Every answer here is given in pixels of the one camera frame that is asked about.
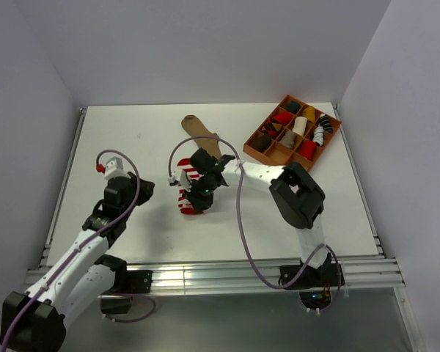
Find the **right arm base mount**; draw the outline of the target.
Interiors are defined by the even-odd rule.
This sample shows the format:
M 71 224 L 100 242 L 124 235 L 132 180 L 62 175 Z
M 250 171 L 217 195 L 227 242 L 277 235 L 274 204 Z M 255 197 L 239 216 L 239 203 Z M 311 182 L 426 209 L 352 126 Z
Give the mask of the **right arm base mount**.
M 332 303 L 332 287 L 345 284 L 341 265 L 323 264 L 318 269 L 307 266 L 303 274 L 287 289 L 299 290 L 299 298 L 306 309 L 319 312 Z

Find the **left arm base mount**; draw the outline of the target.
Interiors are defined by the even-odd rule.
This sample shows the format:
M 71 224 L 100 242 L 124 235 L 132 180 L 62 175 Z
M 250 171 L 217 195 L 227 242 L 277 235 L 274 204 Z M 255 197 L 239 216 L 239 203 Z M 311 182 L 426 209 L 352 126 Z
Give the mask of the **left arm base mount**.
M 128 271 L 125 278 L 114 289 L 110 289 L 100 298 L 100 311 L 107 318 L 124 321 L 117 315 L 126 315 L 136 304 L 142 301 L 149 303 L 150 309 L 140 318 L 127 318 L 129 321 L 139 321 L 151 316 L 156 310 L 156 302 L 147 294 L 151 291 L 153 271 Z

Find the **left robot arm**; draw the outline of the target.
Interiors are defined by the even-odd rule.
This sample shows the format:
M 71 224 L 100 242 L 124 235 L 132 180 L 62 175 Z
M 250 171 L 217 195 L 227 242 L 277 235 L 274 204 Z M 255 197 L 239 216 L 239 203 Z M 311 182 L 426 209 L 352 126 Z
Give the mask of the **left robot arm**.
M 3 351 L 58 351 L 70 325 L 100 294 L 121 293 L 127 287 L 127 263 L 107 251 L 154 188 L 153 182 L 131 172 L 108 180 L 103 198 L 61 259 L 25 293 L 11 292 L 5 298 Z

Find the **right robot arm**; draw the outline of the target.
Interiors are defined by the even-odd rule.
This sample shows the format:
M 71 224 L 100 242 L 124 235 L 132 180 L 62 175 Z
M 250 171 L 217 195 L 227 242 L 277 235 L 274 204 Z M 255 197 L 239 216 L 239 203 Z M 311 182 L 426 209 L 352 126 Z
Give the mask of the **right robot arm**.
M 220 186 L 236 186 L 235 211 L 238 230 L 249 264 L 258 279 L 276 290 L 320 285 L 328 276 L 331 261 L 336 259 L 333 249 L 325 243 L 320 216 L 326 198 L 322 188 L 297 162 L 287 166 L 267 166 L 240 161 L 234 155 L 215 158 L 202 148 L 189 160 L 200 175 L 193 179 L 182 172 L 180 178 L 183 196 L 191 203 L 195 213 L 208 210 L 213 204 L 214 191 Z M 270 193 L 281 217 L 297 230 L 301 252 L 307 256 L 295 276 L 287 282 L 269 282 L 254 261 L 246 239 L 241 214 L 243 187 Z

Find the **red white striped sock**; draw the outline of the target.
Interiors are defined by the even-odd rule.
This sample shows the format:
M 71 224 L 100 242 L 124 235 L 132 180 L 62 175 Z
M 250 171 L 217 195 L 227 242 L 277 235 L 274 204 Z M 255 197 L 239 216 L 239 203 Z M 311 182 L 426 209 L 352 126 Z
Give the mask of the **red white striped sock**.
M 183 170 L 188 176 L 188 178 L 191 180 L 200 179 L 199 173 L 190 164 L 189 158 L 180 159 L 177 163 L 177 168 L 179 170 Z M 200 212 L 195 211 L 194 206 L 186 197 L 187 190 L 181 184 L 178 186 L 178 188 L 179 188 L 178 210 L 180 211 L 180 213 L 187 216 L 197 216 L 203 214 L 204 213 L 203 210 L 201 210 Z

